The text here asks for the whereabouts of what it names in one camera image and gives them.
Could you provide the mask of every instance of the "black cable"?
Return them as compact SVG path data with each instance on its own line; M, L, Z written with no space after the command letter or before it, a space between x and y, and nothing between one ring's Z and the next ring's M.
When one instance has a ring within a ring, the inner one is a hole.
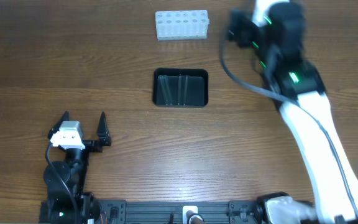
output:
M341 173L342 180L343 180L345 190L346 190L346 194L349 197L349 201L350 201L350 203L351 203L351 205L353 207L353 210L354 210L354 213L356 215L356 218L358 219L358 209L356 207L356 203L354 202L354 198L353 198L351 190L349 188L349 184L347 183L346 175L345 175L345 172L343 170L341 160L339 159L338 153L337 153L337 151L335 149L335 145L334 145L332 139L329 137L329 134L325 130L323 125L313 115L311 115L309 112L307 112L305 109L303 109L300 106L299 102L297 102L295 100L291 100L288 97L283 96L283 95L278 94L278 93L275 93L273 91L266 90L264 88L251 85L250 83L244 82L244 81L240 80L239 78L237 78L232 72L230 72L230 70L228 69L228 67L227 67L227 65L226 65L226 63L224 61L225 43L226 43L226 40L224 38L221 38L221 41L220 41L220 44L219 44L219 61L221 62L223 70L227 73L227 75L231 79L233 79L240 86L242 86L242 87L244 87L244 88L246 88L246 89L248 89L250 91L253 91L254 93L266 96L266 97L274 99L274 100L281 101L282 103L288 102L288 103L291 103L291 104L297 106L299 109L304 111L307 115L309 115L316 122L316 124L318 125L319 129L324 133L324 135L326 136L326 138L328 140L329 147L331 148L331 151L333 153L333 156L334 156L334 158L336 160L336 163L338 165L339 171Z
M63 188L66 190L68 196L70 197L70 200L73 204L73 208L74 208L74 224L78 223L78 207L77 207L77 203L75 202L74 196L72 194L72 192L70 191L70 189L68 189L65 181L62 179L62 177L60 177L59 173L57 172L55 166L53 166L53 164L50 162L49 159L49 150L52 147L52 143L50 142L48 147L47 147L47 152L45 153L45 158L47 159L47 163L50 166L53 174L55 174L55 177L62 183Z

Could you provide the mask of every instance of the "wooden table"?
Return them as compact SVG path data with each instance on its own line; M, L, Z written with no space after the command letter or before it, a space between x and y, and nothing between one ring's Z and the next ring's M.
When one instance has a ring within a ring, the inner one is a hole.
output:
M306 55L318 67L338 134L358 177L358 1L303 2ZM250 1L0 1L0 222L37 222L47 198L48 130L65 110L96 138L102 111L112 146L92 154L97 198L227 201L286 191L312 200L310 180L273 103L230 80L218 35L232 7ZM208 39L157 42L156 11L207 9ZM260 85L251 50L231 46L230 69ZM156 68L203 68L203 109L159 108ZM52 150L52 159L64 153Z

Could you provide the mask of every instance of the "wood grain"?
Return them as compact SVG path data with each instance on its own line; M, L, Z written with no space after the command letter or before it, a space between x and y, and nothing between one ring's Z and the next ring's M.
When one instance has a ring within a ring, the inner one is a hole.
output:
M358 0L299 1L306 55L318 67L358 177ZM47 198L47 132L65 110L96 137L102 111L112 146L90 159L86 190L130 201L251 200L286 191L312 200L295 141L270 100L243 90L218 61L229 0L0 1L0 222L37 222ZM157 42L154 13L207 9L207 40ZM251 51L227 64L259 85ZM158 67L203 68L203 109L153 105ZM53 150L53 159L63 153Z

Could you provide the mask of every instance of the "green light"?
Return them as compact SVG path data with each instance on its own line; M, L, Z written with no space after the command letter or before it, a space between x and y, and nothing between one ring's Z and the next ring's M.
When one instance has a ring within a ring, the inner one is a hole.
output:
M255 47L256 49L259 49L259 46L258 46L254 41L252 41L252 44L254 45L254 47Z
M290 77L292 78L292 81L294 83L298 83L299 82L299 78L298 75L295 72L289 72L288 74L290 74Z
M270 20L270 18L269 18L269 17L264 16L264 18L266 19L266 21L267 21L270 25L272 25L272 21Z

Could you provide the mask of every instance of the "black plastic tray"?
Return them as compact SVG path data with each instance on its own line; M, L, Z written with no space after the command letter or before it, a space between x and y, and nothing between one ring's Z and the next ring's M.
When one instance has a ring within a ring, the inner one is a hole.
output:
M208 103L208 72L203 69L156 69L153 102L157 106L204 107Z

